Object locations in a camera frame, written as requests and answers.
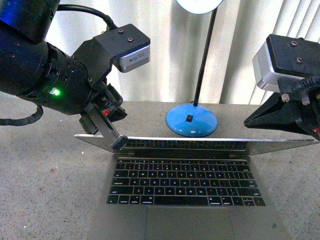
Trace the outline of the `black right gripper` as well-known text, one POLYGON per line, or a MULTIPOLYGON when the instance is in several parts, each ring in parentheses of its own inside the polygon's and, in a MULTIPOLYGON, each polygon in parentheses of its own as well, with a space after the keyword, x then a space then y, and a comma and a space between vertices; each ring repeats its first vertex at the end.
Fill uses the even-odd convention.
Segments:
POLYGON ((291 132, 320 139, 320 100, 311 96, 310 104, 301 101, 283 102, 281 95, 273 93, 267 101, 244 120, 244 126, 291 132))

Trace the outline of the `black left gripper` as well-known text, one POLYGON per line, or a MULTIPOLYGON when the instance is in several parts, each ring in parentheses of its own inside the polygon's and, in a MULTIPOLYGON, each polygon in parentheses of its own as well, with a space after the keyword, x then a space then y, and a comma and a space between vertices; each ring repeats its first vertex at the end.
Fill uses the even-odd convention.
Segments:
POLYGON ((111 56, 94 39, 83 42, 73 54, 69 81, 65 90, 66 113, 80 114, 79 122, 86 134, 84 141, 108 152, 120 152, 128 138, 120 135, 111 122, 127 116, 121 107, 123 98, 107 83, 111 56))

